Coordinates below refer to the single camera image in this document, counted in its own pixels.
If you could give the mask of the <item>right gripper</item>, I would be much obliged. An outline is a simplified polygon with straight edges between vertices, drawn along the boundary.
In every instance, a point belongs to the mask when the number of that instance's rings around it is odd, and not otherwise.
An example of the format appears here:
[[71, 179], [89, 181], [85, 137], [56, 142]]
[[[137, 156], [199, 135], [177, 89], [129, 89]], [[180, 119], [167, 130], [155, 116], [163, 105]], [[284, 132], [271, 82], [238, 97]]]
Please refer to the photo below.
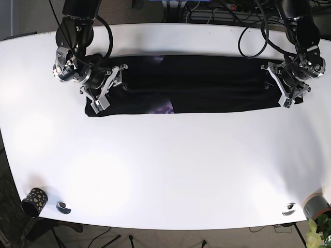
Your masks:
[[128, 65], [122, 64], [109, 70], [91, 72], [88, 79], [81, 83], [80, 94], [91, 101], [90, 105], [94, 112], [104, 111], [110, 106], [107, 94], [111, 88], [129, 91], [128, 77], [122, 75], [122, 72], [127, 69]]

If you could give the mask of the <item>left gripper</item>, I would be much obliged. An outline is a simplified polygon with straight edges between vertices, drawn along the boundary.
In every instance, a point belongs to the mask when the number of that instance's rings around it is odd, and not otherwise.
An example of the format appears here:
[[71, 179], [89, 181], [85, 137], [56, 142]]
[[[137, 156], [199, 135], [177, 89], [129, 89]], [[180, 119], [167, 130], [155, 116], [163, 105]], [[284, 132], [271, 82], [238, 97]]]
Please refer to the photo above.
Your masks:
[[267, 65], [261, 66], [261, 70], [267, 71], [280, 89], [281, 96], [278, 103], [281, 107], [289, 109], [298, 100], [303, 100], [305, 93], [311, 91], [308, 84], [295, 78], [285, 62], [276, 64], [269, 61]]

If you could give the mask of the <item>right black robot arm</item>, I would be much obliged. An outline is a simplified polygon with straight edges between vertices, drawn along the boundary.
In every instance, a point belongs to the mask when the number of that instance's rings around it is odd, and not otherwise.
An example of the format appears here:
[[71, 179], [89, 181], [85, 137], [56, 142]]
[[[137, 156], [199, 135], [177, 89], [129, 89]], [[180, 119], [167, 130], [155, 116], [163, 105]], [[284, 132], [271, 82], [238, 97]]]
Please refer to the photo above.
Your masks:
[[[61, 21], [57, 22], [55, 40], [58, 46], [53, 66], [53, 75], [61, 82], [80, 84], [80, 93], [91, 102], [96, 114], [109, 106], [107, 94], [112, 87], [122, 84], [122, 64], [107, 67], [103, 63], [113, 49], [113, 35], [107, 22], [98, 15], [100, 1], [65, 1]], [[106, 28], [109, 46], [105, 55], [86, 55], [94, 38], [93, 23], [100, 21]]]

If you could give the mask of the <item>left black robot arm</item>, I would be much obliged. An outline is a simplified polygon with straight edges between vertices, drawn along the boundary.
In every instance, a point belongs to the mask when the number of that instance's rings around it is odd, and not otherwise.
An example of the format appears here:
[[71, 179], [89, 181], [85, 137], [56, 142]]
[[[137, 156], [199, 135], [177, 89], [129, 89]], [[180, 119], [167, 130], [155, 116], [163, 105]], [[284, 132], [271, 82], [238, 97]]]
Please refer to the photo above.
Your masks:
[[290, 108], [297, 98], [311, 90], [307, 80], [323, 76], [326, 63], [320, 55], [320, 32], [313, 21], [309, 2], [275, 1], [275, 6], [296, 53], [284, 51], [269, 41], [272, 48], [283, 54], [284, 62], [279, 65], [269, 62], [267, 71], [281, 91], [279, 105]]

